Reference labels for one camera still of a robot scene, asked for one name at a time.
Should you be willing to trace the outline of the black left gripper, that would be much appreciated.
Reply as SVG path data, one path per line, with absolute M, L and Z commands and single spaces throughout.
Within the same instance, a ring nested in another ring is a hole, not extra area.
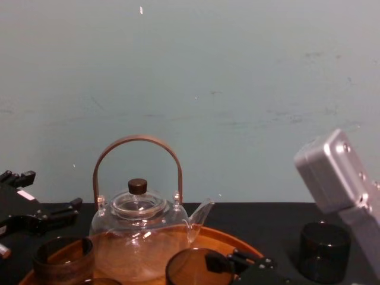
M 76 198 L 63 204 L 49 204 L 41 208 L 40 202 L 18 187 L 27 187 L 34 183 L 36 172 L 21 174 L 7 170 L 1 173 L 1 227 L 9 227 L 14 217 L 33 216 L 39 219 L 41 231 L 50 231 L 72 226 L 80 213 L 83 200 Z

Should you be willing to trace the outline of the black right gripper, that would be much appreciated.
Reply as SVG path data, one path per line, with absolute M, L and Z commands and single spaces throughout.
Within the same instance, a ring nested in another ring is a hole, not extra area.
M 285 285 L 293 284 L 289 278 L 278 274 L 272 258 L 259 257 L 250 252 L 234 249 L 223 256 L 207 253 L 204 257 L 207 270 L 213 273 L 241 273 L 233 284 L 247 285 Z

